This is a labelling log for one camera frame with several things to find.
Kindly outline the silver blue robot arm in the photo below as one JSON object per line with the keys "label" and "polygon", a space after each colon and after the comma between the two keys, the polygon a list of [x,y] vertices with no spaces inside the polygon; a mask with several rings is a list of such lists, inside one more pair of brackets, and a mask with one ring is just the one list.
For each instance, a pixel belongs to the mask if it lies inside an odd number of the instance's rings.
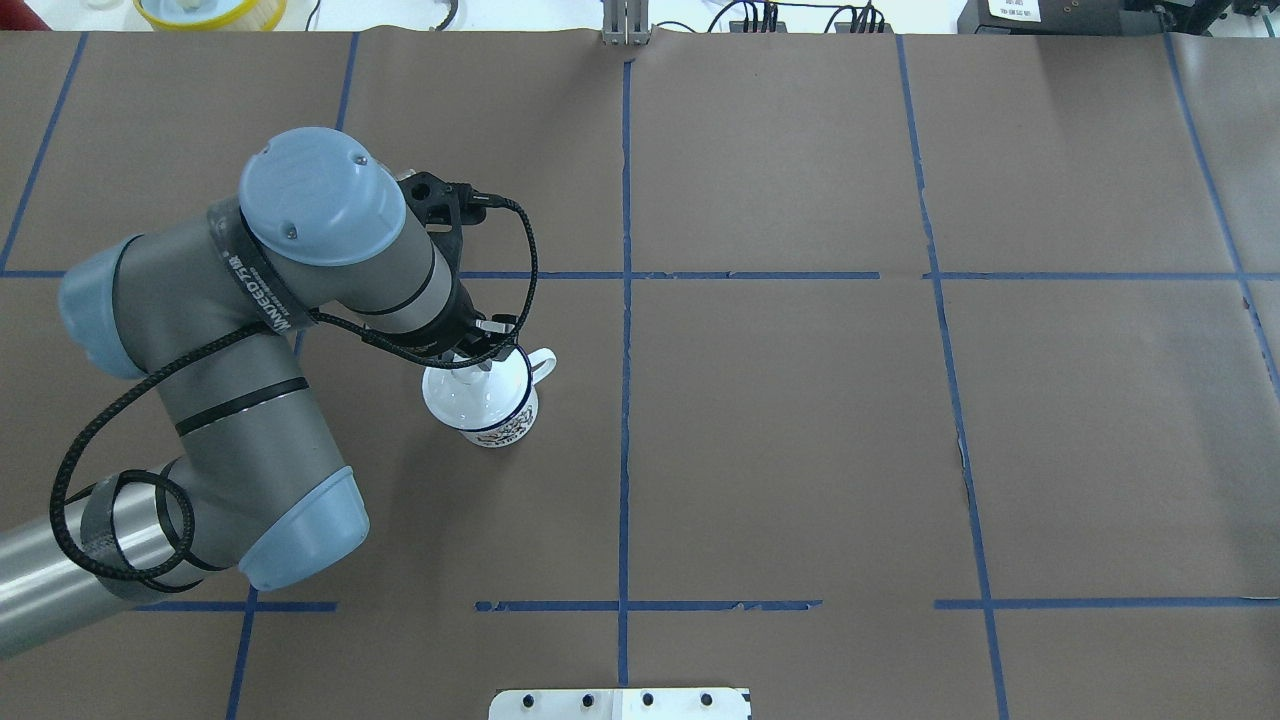
{"label": "silver blue robot arm", "polygon": [[488,316],[460,282],[489,209],[521,213],[302,127],[205,214],[73,266],[64,327],[132,387],[70,442],[45,516],[3,536],[3,657],[229,568],[275,591],[356,551],[369,515],[291,340],[328,324],[425,368],[506,359],[529,309]]}

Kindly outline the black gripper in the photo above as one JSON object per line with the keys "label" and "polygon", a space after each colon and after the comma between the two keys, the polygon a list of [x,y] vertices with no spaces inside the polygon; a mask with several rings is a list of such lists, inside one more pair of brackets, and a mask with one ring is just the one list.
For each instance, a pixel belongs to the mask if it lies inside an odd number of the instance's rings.
{"label": "black gripper", "polygon": [[431,360],[466,363],[480,357],[477,365],[490,369],[494,363],[504,363],[520,351],[516,324],[515,314],[486,316],[475,309],[468,296],[460,296],[445,314],[443,336],[431,351]]}

